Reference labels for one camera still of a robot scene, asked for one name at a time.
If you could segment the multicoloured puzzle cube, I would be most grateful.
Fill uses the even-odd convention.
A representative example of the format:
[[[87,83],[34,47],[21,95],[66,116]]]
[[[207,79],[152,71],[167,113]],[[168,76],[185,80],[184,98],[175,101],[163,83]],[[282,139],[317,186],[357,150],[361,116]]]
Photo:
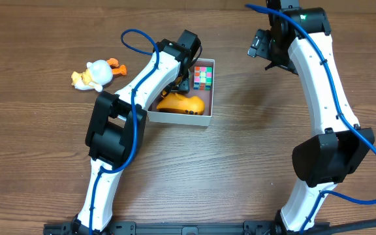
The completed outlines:
[[[193,88],[197,90],[210,91],[213,82],[212,67],[195,67],[193,77]]]

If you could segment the orange plush dog toy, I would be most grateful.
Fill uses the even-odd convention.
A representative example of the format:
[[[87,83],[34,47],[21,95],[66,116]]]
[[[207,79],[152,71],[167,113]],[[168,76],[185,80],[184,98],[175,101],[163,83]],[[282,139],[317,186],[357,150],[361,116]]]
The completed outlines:
[[[198,96],[186,97],[179,93],[169,93],[158,103],[160,112],[201,116],[205,110],[205,102]]]

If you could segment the white cardboard box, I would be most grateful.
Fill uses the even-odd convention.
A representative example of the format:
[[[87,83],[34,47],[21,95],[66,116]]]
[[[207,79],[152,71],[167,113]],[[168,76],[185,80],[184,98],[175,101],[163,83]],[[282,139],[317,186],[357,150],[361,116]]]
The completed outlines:
[[[213,82],[210,91],[197,90],[193,88],[193,77],[195,67],[212,67],[213,68]],[[173,123],[173,124],[184,124],[184,125],[199,125],[208,126],[212,118],[213,110],[213,84],[215,80],[215,61],[213,59],[198,59],[196,63],[189,69],[189,88],[190,91],[185,95],[186,97],[198,96],[205,102],[205,110],[201,116],[198,115],[187,115],[187,114],[175,114],[168,112],[160,112],[156,109],[158,103],[165,97],[164,95],[159,95],[153,104],[148,109],[148,117],[152,122],[159,123]]]

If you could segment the white plush duck toy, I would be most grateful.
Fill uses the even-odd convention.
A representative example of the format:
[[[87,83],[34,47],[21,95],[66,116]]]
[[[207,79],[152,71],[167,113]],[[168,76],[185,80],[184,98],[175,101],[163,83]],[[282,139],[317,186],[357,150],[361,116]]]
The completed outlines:
[[[94,89],[97,92],[103,90],[103,86],[110,83],[114,76],[127,74],[125,65],[120,65],[116,58],[87,62],[86,70],[71,74],[71,85],[82,91]]]

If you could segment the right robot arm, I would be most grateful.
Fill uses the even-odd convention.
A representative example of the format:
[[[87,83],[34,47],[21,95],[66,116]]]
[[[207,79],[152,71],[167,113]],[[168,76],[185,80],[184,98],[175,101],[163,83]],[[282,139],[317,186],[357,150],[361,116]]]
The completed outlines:
[[[297,176],[287,203],[277,212],[272,234],[312,232],[316,214],[337,185],[352,174],[375,137],[361,128],[346,98],[333,54],[331,27],[323,8],[298,1],[267,1],[249,8],[267,14],[270,29],[259,29],[248,51],[298,75],[307,102],[311,137],[292,151]]]

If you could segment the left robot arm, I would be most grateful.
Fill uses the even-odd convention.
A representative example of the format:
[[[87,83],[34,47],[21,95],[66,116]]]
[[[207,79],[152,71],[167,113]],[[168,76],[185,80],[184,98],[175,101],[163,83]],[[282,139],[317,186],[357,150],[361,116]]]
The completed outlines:
[[[123,170],[142,145],[147,110],[164,89],[186,76],[201,49],[198,36],[185,30],[177,41],[153,42],[151,59],[124,88],[101,91],[95,101],[85,143],[91,177],[81,211],[71,222],[73,234],[107,234]]]

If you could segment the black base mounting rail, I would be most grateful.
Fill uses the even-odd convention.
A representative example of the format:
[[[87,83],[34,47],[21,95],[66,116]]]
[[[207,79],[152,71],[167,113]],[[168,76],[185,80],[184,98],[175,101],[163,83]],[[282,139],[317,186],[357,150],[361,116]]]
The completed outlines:
[[[89,234],[88,229],[76,228],[72,222],[60,225],[45,225],[44,235]],[[273,221],[244,221],[242,223],[135,223],[133,221],[111,222],[104,232],[93,234],[115,235],[212,235],[212,234],[298,234],[298,232],[283,233],[281,225]]]

